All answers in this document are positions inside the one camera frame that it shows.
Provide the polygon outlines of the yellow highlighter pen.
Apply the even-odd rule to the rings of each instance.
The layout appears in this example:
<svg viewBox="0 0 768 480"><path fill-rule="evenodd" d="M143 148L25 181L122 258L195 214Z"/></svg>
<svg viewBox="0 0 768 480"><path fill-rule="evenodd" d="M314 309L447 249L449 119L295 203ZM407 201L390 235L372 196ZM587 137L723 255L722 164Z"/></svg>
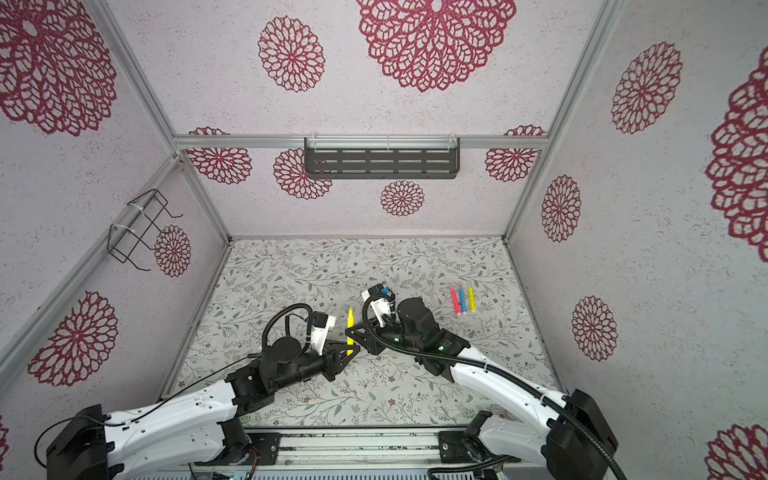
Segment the yellow highlighter pen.
<svg viewBox="0 0 768 480"><path fill-rule="evenodd" d="M354 317L354 309L350 307L348 309L348 315L347 315L347 322L346 322L346 328L350 329L355 326L355 317ZM354 350L352 349L352 346L354 345L354 340L351 337L346 338L346 343L348 346L348 349L346 351L348 356L351 356L354 354Z"/></svg>
<svg viewBox="0 0 768 480"><path fill-rule="evenodd" d="M467 295L468 295L469 309L472 312L475 312L477 310L477 302L476 302L474 288L471 285L468 286Z"/></svg>

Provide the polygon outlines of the pink highlighter pen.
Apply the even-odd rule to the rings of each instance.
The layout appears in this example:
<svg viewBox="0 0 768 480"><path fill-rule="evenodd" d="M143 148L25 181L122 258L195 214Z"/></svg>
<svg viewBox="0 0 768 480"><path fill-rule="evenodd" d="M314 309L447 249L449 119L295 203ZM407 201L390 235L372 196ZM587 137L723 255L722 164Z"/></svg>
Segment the pink highlighter pen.
<svg viewBox="0 0 768 480"><path fill-rule="evenodd" d="M461 315L463 313L461 301L459 299L457 290L453 286L450 287L450 294L455 314Z"/></svg>

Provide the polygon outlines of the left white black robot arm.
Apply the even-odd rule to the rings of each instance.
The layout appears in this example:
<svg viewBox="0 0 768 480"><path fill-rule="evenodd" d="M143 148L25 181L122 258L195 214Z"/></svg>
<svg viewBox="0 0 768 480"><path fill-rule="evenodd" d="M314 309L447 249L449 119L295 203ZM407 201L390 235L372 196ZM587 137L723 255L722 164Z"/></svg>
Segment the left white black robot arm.
<svg viewBox="0 0 768 480"><path fill-rule="evenodd" d="M359 353L329 341L320 351L282 337L246 366L199 390L110 414L93 405L70 418L46 449L49 479L135 479L182 463L226 465L252 442L242 417L278 390L316 376L332 381Z"/></svg>

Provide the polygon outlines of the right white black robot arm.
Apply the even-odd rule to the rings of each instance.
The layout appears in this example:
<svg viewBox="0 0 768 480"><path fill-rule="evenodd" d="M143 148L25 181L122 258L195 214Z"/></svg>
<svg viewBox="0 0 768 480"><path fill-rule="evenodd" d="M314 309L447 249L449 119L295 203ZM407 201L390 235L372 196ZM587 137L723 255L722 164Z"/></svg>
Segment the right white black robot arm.
<svg viewBox="0 0 768 480"><path fill-rule="evenodd" d="M432 375L469 388L512 414L477 415L465 433L486 455L480 467L518 459L543 466L554 479L617 479L618 442L596 402L529 381L439 326L420 297L397 302L386 294L365 299L360 320L345 334L368 353L385 349L412 357Z"/></svg>

